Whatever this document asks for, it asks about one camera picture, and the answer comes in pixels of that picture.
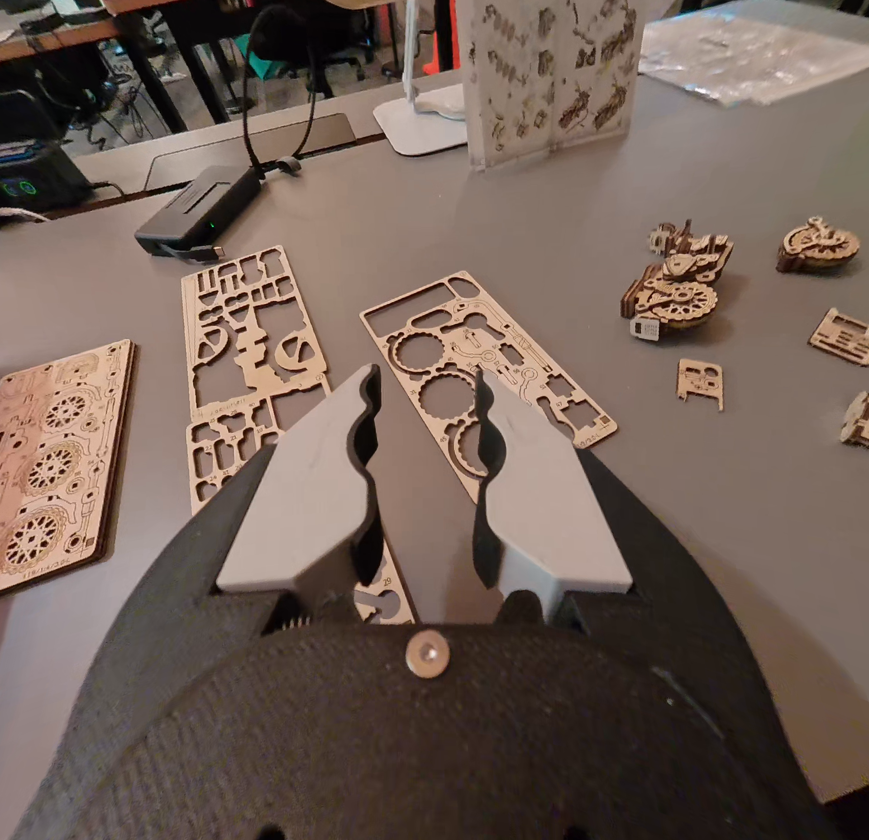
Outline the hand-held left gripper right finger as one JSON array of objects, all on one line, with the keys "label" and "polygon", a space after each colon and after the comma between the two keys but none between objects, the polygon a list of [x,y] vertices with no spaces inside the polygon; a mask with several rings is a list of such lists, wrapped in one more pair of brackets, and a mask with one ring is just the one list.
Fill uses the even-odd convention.
[{"label": "hand-held left gripper right finger", "polygon": [[482,584],[532,594],[544,620],[567,593],[627,593],[633,577],[573,444],[492,371],[477,372],[474,407],[487,472],[473,523]]}]

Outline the wooden sheet with gear holes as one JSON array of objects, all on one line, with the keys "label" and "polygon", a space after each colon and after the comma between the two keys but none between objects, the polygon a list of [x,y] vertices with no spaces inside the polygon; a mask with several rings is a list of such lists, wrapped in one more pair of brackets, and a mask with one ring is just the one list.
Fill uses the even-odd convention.
[{"label": "wooden sheet with gear holes", "polygon": [[479,369],[498,376],[576,448],[592,447],[618,429],[466,271],[364,310],[360,318],[472,501],[486,475],[476,452]]}]

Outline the grey desk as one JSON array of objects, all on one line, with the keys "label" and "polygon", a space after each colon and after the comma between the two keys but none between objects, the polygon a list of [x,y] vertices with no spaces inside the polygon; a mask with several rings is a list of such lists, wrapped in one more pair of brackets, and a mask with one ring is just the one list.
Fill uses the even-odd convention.
[{"label": "grey desk", "polygon": [[[360,313],[470,272],[617,422],[596,454],[679,537],[740,621],[816,795],[867,783],[867,450],[840,443],[867,369],[808,345],[832,307],[867,321],[867,73],[723,109],[641,77],[628,135],[473,172],[385,141],[279,177],[227,233],[288,254],[329,378],[380,359]],[[159,196],[2,230],[2,375],[138,346],[108,556],[2,598],[2,838],[43,780],[110,623],[190,518],[181,278],[134,231]],[[821,216],[859,253],[776,270]],[[660,223],[727,235],[704,324],[644,342],[624,292]],[[676,393],[678,361],[723,369],[724,411]]]}]

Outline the clear stand with instruction sheet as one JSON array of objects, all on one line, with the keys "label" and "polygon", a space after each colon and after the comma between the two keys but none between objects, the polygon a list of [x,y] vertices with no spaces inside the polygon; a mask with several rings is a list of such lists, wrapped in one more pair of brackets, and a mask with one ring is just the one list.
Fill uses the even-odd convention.
[{"label": "clear stand with instruction sheet", "polygon": [[647,0],[455,0],[470,165],[630,128]]}]

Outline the small flat wooden piece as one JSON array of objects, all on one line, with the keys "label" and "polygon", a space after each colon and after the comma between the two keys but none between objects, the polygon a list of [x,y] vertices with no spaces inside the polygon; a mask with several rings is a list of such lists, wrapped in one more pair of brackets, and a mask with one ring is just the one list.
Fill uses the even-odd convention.
[{"label": "small flat wooden piece", "polygon": [[679,400],[690,396],[715,400],[720,412],[724,411],[723,369],[708,361],[680,358],[678,361],[676,393]]}]

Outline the white desk lamp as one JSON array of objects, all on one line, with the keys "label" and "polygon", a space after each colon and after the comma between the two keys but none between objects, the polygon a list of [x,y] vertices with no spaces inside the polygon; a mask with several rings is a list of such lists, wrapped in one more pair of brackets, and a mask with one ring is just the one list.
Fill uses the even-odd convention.
[{"label": "white desk lamp", "polygon": [[374,109],[374,117],[393,149],[404,157],[422,157],[467,143],[462,82],[419,92],[415,83],[418,0],[406,0],[403,100]]}]

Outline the black office chair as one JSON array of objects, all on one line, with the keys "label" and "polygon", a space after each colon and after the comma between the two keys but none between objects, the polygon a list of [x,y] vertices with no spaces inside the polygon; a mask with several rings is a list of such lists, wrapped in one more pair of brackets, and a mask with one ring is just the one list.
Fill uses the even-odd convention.
[{"label": "black office chair", "polygon": [[331,3],[283,2],[265,6],[248,34],[245,63],[275,62],[285,73],[307,71],[310,95],[334,97],[326,70],[347,64],[359,81],[364,65],[375,58],[373,20],[369,9],[347,9]]}]

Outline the stack of uncut wooden puzzle sheets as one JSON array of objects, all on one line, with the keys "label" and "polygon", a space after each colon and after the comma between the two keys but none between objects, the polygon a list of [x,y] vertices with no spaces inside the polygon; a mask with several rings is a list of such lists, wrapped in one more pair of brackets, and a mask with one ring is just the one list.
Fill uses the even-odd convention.
[{"label": "stack of uncut wooden puzzle sheets", "polygon": [[136,344],[1,381],[1,595],[101,560]]}]

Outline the wooden background table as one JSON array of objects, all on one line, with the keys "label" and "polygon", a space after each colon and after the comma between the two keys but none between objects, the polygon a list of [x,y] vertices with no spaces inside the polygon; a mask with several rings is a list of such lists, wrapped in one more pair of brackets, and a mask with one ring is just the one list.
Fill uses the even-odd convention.
[{"label": "wooden background table", "polygon": [[190,21],[193,31],[185,31],[184,25],[180,23],[181,14],[183,9],[190,9],[193,1],[103,0],[103,6],[109,13],[105,19],[81,25],[69,26],[65,24],[54,31],[46,31],[32,36],[26,35],[22,31],[16,31],[11,38],[2,43],[2,62],[36,57],[85,43],[115,39],[124,47],[136,74],[143,82],[152,104],[157,108],[168,130],[173,134],[183,133],[188,130],[188,126],[150,64],[133,29],[135,25],[133,17],[141,15],[145,9],[161,9],[164,12],[169,31],[176,39],[181,58],[189,70],[201,101],[206,106],[214,123],[226,123],[229,120],[229,115],[223,105],[223,99],[218,96],[214,86],[212,86],[196,51],[196,46],[200,43],[213,43],[221,38],[229,38],[230,30],[226,21],[218,21],[214,29],[205,31],[203,22],[195,12],[193,20]]}]

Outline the black box device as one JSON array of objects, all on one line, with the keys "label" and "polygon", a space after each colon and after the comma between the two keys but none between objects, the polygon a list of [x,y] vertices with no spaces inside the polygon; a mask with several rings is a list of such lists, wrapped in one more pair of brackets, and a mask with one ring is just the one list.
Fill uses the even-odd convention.
[{"label": "black box device", "polygon": [[253,167],[211,166],[141,226],[135,240],[151,256],[201,264],[220,261],[225,253],[218,238],[261,189]]}]

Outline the wooden gear model assembly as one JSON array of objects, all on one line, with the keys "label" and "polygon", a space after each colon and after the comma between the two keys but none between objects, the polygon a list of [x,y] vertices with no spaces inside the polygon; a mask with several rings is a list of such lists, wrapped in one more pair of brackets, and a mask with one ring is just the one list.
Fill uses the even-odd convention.
[{"label": "wooden gear model assembly", "polygon": [[620,316],[628,323],[636,316],[662,321],[659,342],[690,330],[713,315],[719,296],[714,288],[732,254],[727,235],[696,237],[687,219],[682,227],[660,223],[650,232],[648,247],[658,258],[624,292]]}]

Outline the small wooden wheel model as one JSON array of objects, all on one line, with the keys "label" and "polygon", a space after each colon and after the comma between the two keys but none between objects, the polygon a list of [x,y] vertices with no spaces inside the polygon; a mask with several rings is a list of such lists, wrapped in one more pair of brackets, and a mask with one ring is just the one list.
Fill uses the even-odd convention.
[{"label": "small wooden wheel model", "polygon": [[860,239],[850,231],[829,225],[821,216],[789,231],[778,247],[776,270],[829,272],[852,260]]}]

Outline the clear plastic wrap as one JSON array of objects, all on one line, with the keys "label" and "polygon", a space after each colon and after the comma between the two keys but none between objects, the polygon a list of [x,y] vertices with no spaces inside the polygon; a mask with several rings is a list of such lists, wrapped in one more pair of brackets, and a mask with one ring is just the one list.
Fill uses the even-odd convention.
[{"label": "clear plastic wrap", "polygon": [[770,105],[868,69],[863,43],[732,13],[649,23],[639,73],[722,106]]}]

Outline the slotted flat wooden piece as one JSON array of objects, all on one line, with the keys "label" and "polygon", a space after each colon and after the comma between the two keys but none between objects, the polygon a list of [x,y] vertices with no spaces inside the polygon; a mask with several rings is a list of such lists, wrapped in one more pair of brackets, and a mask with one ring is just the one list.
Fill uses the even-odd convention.
[{"label": "slotted flat wooden piece", "polygon": [[854,365],[868,366],[868,324],[834,307],[827,311],[807,342]]}]

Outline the punched-out wooden puzzle sheet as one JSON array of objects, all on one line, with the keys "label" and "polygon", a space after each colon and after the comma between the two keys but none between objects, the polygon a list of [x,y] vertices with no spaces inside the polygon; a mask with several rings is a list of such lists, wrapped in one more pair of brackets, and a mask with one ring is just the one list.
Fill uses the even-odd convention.
[{"label": "punched-out wooden puzzle sheet", "polygon": [[[210,590],[259,479],[268,447],[334,389],[328,363],[284,248],[224,260],[181,282],[189,378],[186,434],[193,518],[177,543],[208,553]],[[312,607],[282,591],[295,611],[337,598],[363,625],[407,625],[414,613],[384,537],[382,564],[368,586]]]}]

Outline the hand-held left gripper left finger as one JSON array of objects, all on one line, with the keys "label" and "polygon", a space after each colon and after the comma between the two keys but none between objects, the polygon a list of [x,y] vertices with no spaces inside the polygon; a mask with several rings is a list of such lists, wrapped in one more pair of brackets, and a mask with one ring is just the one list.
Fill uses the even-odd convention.
[{"label": "hand-held left gripper left finger", "polygon": [[268,447],[221,592],[290,592],[312,607],[372,583],[384,536],[367,466],[381,404],[380,367],[364,365]]}]

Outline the black device with green lights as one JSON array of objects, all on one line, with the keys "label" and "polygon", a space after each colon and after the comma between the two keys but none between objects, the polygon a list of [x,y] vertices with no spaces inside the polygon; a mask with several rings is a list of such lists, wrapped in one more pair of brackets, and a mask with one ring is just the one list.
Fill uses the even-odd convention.
[{"label": "black device with green lights", "polygon": [[89,200],[88,178],[56,142],[1,146],[1,207],[45,215]]}]

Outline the small wooden block part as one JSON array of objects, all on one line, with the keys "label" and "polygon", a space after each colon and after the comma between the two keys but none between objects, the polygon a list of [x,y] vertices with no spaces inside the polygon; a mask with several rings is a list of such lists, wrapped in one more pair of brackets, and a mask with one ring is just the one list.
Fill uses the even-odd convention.
[{"label": "small wooden block part", "polygon": [[843,419],[840,442],[868,448],[868,392],[858,393],[850,403]]}]

